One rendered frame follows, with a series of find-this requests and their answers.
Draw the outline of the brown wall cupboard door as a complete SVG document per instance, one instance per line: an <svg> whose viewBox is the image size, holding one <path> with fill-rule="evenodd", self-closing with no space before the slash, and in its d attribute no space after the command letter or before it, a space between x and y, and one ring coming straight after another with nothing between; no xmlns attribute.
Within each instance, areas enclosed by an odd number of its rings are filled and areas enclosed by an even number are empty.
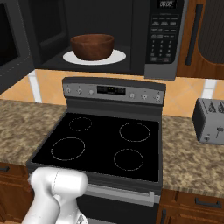
<svg viewBox="0 0 224 224"><path fill-rule="evenodd" d="M187 66L186 56L197 4L203 4L203 9L192 63ZM189 0L177 76L224 80L224 0Z"/></svg>

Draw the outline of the grey steel toaster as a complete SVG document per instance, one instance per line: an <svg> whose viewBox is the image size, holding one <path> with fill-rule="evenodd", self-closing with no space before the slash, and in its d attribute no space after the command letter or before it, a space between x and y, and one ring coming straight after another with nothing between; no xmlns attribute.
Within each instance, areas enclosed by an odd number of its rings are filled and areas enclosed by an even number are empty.
<svg viewBox="0 0 224 224"><path fill-rule="evenodd" d="M224 101L198 98L192 114L199 142L224 145Z"/></svg>

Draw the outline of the black microwave oven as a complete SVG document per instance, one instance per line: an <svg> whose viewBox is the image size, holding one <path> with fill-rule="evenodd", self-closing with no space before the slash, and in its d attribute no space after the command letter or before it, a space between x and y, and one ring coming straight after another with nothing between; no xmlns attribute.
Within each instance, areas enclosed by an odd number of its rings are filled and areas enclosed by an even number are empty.
<svg viewBox="0 0 224 224"><path fill-rule="evenodd" d="M188 0L18 0L37 69L176 77ZM116 63L73 62L70 39L109 34Z"/></svg>

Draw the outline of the white microwave turntable plate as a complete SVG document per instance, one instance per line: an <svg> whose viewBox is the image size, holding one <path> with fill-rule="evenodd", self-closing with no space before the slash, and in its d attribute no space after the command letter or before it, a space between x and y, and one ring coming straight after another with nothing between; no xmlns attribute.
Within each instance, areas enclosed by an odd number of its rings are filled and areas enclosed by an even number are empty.
<svg viewBox="0 0 224 224"><path fill-rule="evenodd" d="M76 65L83 65L83 66L102 66L102 65L110 65L121 62L126 59L126 54L124 52L118 51L116 49L113 50L111 55L106 59L101 60L82 60L78 59L73 51L67 52L63 55L63 60L76 64Z"/></svg>

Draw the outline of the brown wooden bowl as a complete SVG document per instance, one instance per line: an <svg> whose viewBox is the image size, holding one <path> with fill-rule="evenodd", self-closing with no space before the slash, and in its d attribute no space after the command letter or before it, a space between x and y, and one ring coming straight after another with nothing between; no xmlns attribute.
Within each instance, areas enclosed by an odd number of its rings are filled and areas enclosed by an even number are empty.
<svg viewBox="0 0 224 224"><path fill-rule="evenodd" d="M80 60L105 60L113 52L115 38L108 34L84 34L72 37L70 43Z"/></svg>

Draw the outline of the brown wooden drawer front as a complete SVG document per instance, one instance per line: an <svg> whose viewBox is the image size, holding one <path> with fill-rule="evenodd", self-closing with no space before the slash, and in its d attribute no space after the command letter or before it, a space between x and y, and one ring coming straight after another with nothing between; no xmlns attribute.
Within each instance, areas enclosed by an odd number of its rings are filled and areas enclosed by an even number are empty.
<svg viewBox="0 0 224 224"><path fill-rule="evenodd" d="M29 174L25 166L19 164L8 164L0 162L0 167L9 166L8 171L0 171L1 176L19 178L19 179L28 179Z"/></svg>
<svg viewBox="0 0 224 224"><path fill-rule="evenodd" d="M209 207L209 206L201 206L196 205L194 199L199 198L201 201L207 201L215 203L216 201L220 201L222 204L222 209ZM176 191L174 195L174 201L177 202L181 208L193 209L197 212L209 212L211 214L220 214L224 216L224 199L215 198L212 196L200 195L191 192L179 192Z"/></svg>

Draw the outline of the black oven door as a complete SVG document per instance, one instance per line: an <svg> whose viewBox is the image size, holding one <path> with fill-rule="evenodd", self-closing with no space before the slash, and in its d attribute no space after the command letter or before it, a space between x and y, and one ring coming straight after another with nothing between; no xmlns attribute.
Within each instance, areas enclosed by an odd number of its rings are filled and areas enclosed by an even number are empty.
<svg viewBox="0 0 224 224"><path fill-rule="evenodd" d="M77 199L88 224L156 224L158 203L143 206L119 200L83 195Z"/></svg>

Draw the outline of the brown base cupboard door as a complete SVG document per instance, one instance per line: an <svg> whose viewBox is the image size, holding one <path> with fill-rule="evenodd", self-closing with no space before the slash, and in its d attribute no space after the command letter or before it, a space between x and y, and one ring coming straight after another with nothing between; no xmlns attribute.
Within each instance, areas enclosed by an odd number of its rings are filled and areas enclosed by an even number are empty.
<svg viewBox="0 0 224 224"><path fill-rule="evenodd" d="M0 215L3 221L21 222L33 200L32 188L26 180L0 180Z"/></svg>
<svg viewBox="0 0 224 224"><path fill-rule="evenodd" d="M224 224L223 215L167 205L159 206L156 224L161 222L163 209L166 209L164 224Z"/></svg>

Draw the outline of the black microwave door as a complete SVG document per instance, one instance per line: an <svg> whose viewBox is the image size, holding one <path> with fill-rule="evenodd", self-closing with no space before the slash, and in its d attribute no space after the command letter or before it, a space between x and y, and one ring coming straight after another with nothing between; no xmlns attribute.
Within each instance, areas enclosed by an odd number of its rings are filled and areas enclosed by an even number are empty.
<svg viewBox="0 0 224 224"><path fill-rule="evenodd" d="M0 0L0 95L34 70L18 0Z"/></svg>

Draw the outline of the black and steel stove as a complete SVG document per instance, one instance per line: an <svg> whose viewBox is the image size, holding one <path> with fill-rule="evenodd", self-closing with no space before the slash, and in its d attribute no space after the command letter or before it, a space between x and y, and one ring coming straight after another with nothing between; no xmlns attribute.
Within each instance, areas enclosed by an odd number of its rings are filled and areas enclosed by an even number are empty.
<svg viewBox="0 0 224 224"><path fill-rule="evenodd" d="M41 167L76 170L87 175L88 185L154 192L159 208L165 85L66 77L62 87L66 111L28 159L29 177Z"/></svg>

